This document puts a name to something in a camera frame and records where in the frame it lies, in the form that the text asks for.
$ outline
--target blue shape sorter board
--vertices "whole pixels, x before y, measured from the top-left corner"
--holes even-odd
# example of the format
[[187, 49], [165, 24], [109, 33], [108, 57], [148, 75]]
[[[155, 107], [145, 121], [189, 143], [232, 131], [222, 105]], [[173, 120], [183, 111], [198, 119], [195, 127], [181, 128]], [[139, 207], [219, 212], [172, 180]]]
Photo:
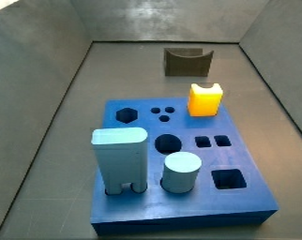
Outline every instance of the blue shape sorter board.
[[[97, 172], [91, 224], [99, 235], [260, 224], [279, 209], [226, 107], [215, 117], [191, 117], [187, 103], [187, 97], [108, 101], [103, 128], [141, 127], [149, 134], [148, 189], [140, 194], [125, 185], [108, 196]], [[181, 194], [160, 186], [173, 151], [203, 161], [194, 189]]]

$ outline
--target gray floor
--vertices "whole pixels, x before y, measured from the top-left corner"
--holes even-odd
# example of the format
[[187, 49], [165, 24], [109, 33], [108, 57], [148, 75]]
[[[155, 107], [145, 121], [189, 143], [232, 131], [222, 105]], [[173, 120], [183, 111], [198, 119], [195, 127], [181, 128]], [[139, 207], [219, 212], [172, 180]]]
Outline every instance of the gray floor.
[[[164, 48], [215, 50], [208, 78], [165, 77]], [[280, 205], [262, 226], [152, 232], [135, 238], [302, 239], [302, 136], [238, 45], [95, 43], [0, 232], [0, 239], [96, 239], [91, 132], [111, 98], [183, 97], [220, 83], [224, 104]]]

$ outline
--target rectangular hole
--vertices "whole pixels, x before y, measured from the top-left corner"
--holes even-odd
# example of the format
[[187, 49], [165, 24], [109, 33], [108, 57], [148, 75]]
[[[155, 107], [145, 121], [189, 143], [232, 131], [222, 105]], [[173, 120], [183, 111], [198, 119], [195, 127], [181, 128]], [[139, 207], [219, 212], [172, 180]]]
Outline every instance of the rectangular hole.
[[215, 143], [218, 146], [231, 146], [231, 140], [226, 135], [215, 136]]
[[243, 173], [238, 169], [215, 170], [211, 172], [218, 189], [246, 188], [247, 183]]
[[211, 140], [207, 136], [195, 137], [198, 147], [211, 147]]

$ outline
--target gray arch block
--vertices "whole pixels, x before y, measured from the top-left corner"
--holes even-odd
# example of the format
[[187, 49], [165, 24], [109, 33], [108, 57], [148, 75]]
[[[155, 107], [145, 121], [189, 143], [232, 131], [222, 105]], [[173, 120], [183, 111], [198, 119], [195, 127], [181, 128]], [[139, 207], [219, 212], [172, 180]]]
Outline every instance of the gray arch block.
[[104, 128], [92, 133], [92, 146], [107, 193], [120, 194], [131, 183], [135, 192], [147, 190], [148, 132], [140, 127]]
[[207, 77], [214, 51], [203, 54], [203, 49], [167, 48], [164, 56], [165, 76]]

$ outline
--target yellow block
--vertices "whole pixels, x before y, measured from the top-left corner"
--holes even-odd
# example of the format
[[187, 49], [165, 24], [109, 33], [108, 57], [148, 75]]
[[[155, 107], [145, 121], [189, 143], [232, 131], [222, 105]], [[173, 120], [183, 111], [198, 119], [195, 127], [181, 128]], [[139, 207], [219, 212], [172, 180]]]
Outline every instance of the yellow block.
[[191, 85], [188, 111], [191, 116], [215, 116], [223, 97], [223, 89], [218, 83], [211, 88]]

